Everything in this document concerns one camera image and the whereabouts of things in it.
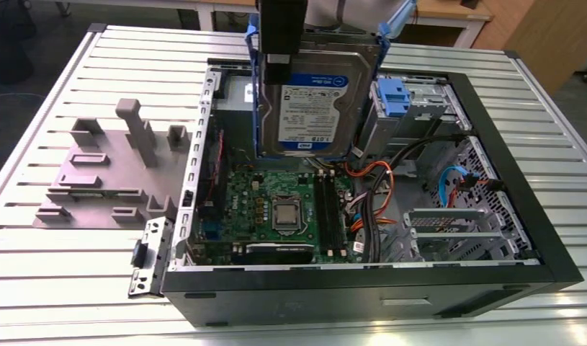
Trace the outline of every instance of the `wd hard drive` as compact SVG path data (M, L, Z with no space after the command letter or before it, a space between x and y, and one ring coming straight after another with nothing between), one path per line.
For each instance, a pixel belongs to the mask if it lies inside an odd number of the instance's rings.
M259 88L259 155L346 155L379 54L371 35L304 34L289 81Z

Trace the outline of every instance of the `floor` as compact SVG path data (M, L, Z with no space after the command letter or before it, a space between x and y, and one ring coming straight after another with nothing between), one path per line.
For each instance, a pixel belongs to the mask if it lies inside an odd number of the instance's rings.
M36 37L25 40L23 45L35 65L35 74L19 84L0 85L0 94L27 93L20 97L0 97L0 168L89 24L105 22L140 27L180 28L177 12L172 9L73 4L71 11L72 15L61 18L52 2L32 3L31 15L39 33ZM221 17L217 20L225 25L231 24L233 19ZM191 27L196 25L192 18L187 24ZM236 31L241 30L243 27L237 25ZM571 78L556 93L555 102L587 141L587 84L580 82L578 76Z

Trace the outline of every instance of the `metal bracket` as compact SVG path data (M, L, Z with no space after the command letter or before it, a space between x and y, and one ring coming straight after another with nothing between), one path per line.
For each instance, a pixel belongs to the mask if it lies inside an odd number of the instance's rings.
M135 267L128 287L129 298L161 298L160 285L167 267L173 222L165 217L145 223L141 239L132 251L131 264Z

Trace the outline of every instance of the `motherboard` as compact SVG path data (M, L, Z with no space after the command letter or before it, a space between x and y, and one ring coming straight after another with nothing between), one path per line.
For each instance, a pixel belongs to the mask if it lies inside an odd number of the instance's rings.
M223 220L203 221L204 251L212 265L261 263L347 263L352 260L342 210L351 198L347 176L232 170L227 177Z

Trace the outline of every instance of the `metal table surface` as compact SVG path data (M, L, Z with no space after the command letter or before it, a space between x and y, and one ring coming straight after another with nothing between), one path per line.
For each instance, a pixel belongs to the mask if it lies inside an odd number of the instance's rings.
M125 128L115 104L131 97L155 130L183 124L192 132L205 60L216 56L245 59L241 35L115 26L85 35L0 173L0 341L587 345L587 146L524 66L502 52L396 45L383 68L468 74L586 279L560 293L474 319L195 329L167 300L127 299L141 231L32 228L75 119Z

